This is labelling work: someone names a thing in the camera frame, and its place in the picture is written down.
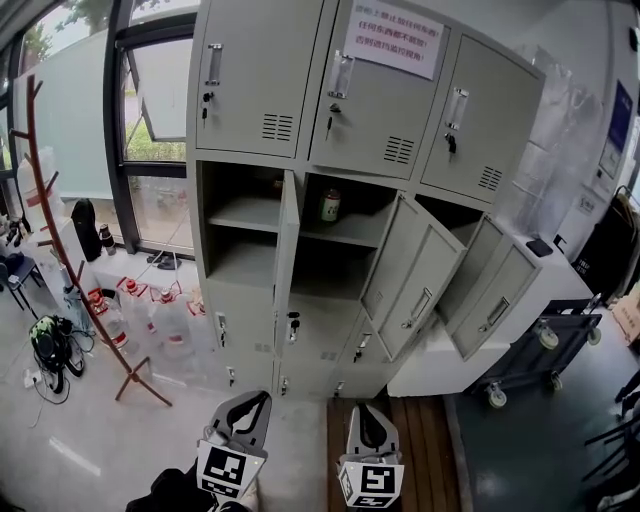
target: ventilation slot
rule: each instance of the ventilation slot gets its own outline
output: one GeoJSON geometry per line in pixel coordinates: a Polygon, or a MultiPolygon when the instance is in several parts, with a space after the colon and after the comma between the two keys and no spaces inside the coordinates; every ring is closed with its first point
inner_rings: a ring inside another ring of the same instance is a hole
{"type": "Polygon", "coordinates": [[[270,140],[291,140],[293,117],[277,114],[265,114],[262,120],[262,138],[270,140]]]}
{"type": "Polygon", "coordinates": [[[501,179],[502,171],[492,169],[491,167],[485,167],[484,171],[482,171],[482,177],[478,182],[478,186],[495,191],[498,189],[501,179]]]}
{"type": "Polygon", "coordinates": [[[389,137],[387,147],[384,150],[384,159],[389,162],[408,164],[411,161],[413,142],[398,137],[389,137]]]}

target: wooden pallet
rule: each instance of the wooden pallet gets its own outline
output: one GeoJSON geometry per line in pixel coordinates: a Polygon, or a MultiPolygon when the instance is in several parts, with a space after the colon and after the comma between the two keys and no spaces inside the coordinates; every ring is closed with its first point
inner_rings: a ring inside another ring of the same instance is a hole
{"type": "MultiPolygon", "coordinates": [[[[460,512],[458,478],[444,403],[440,397],[364,400],[398,429],[404,464],[402,494],[389,511],[460,512]]],[[[345,452],[356,400],[327,403],[327,503],[329,512],[346,512],[336,462],[345,452]]]]}

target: wooden coat rack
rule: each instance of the wooden coat rack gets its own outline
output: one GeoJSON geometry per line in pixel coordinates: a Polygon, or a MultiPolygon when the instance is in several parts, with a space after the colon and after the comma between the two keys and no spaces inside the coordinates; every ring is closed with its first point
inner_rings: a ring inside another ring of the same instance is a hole
{"type": "MultiPolygon", "coordinates": [[[[73,267],[71,266],[69,258],[67,257],[67,253],[66,253],[66,251],[64,249],[64,246],[62,245],[62,241],[60,240],[60,235],[58,234],[58,228],[56,227],[56,223],[53,220],[53,214],[51,213],[51,207],[49,205],[49,200],[47,198],[48,188],[45,187],[45,185],[44,185],[44,180],[42,178],[42,169],[40,167],[40,158],[38,156],[38,144],[37,144],[37,141],[36,141],[35,100],[36,100],[36,96],[38,94],[38,91],[40,90],[40,87],[42,87],[42,81],[40,81],[38,83],[37,87],[36,87],[35,86],[35,76],[34,75],[30,75],[29,77],[27,77],[27,128],[28,128],[28,132],[24,133],[24,132],[20,132],[20,131],[17,131],[17,130],[11,130],[10,135],[13,136],[13,137],[18,137],[18,138],[21,138],[21,139],[25,139],[25,140],[27,140],[29,142],[29,153],[31,153],[31,156],[29,156],[26,153],[25,153],[24,156],[27,159],[27,161],[31,164],[31,168],[33,169],[33,175],[34,175],[34,179],[35,179],[35,182],[36,182],[36,188],[38,190],[38,197],[40,198],[40,205],[42,206],[42,213],[44,214],[44,217],[45,217],[45,219],[47,221],[47,227],[49,228],[49,233],[51,234],[51,240],[47,241],[47,242],[42,242],[41,245],[52,245],[53,248],[55,249],[55,251],[58,253],[58,260],[60,261],[61,264],[63,264],[64,266],[67,267],[67,270],[69,271],[69,277],[71,278],[71,282],[74,284],[74,286],[76,286],[78,288],[78,290],[80,290],[80,296],[82,297],[82,303],[84,304],[84,307],[87,309],[87,312],[89,313],[89,316],[91,317],[91,320],[93,321],[93,324],[95,325],[99,335],[102,337],[102,339],[105,342],[105,344],[111,349],[111,352],[113,352],[113,354],[116,356],[116,359],[120,362],[122,367],[127,372],[127,378],[125,379],[124,383],[120,387],[120,390],[118,391],[118,394],[116,395],[116,400],[120,400],[120,397],[122,396],[122,393],[124,393],[124,390],[127,387],[127,385],[131,381],[133,381],[133,382],[136,382],[137,384],[140,384],[147,391],[149,391],[149,393],[151,393],[156,398],[158,398],[159,400],[164,402],[166,405],[171,407],[172,404],[171,404],[171,402],[169,402],[169,400],[167,400],[165,397],[163,397],[160,393],[158,393],[151,386],[149,386],[149,384],[147,384],[142,379],[142,377],[140,377],[138,375],[138,371],[140,370],[140,368],[142,368],[145,365],[145,363],[149,362],[149,358],[145,357],[140,363],[138,363],[135,367],[132,368],[131,365],[129,363],[127,363],[125,358],[122,356],[120,351],[113,344],[113,341],[111,340],[111,337],[109,336],[109,334],[107,333],[106,329],[102,325],[102,322],[100,321],[100,319],[98,318],[98,315],[93,310],[93,307],[91,306],[91,304],[87,300],[87,296],[85,295],[84,291],[82,290],[82,287],[80,286],[80,280],[78,278],[78,275],[73,270],[73,267]]],[[[80,265],[80,269],[78,271],[79,273],[82,272],[83,264],[84,264],[84,261],[80,265]]]]}

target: black bag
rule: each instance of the black bag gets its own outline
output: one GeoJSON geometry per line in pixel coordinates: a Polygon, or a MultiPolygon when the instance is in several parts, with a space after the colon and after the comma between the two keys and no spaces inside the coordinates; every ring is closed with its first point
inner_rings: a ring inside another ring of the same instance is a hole
{"type": "Polygon", "coordinates": [[[96,212],[88,199],[80,199],[73,207],[71,219],[87,261],[93,261],[102,252],[102,242],[96,230],[96,212]]]}

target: paper sign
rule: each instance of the paper sign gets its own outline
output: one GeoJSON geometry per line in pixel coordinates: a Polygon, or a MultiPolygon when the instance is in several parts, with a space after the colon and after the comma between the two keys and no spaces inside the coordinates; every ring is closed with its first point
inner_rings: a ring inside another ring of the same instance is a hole
{"type": "Polygon", "coordinates": [[[344,54],[433,79],[444,25],[376,0],[354,0],[344,54]]]}

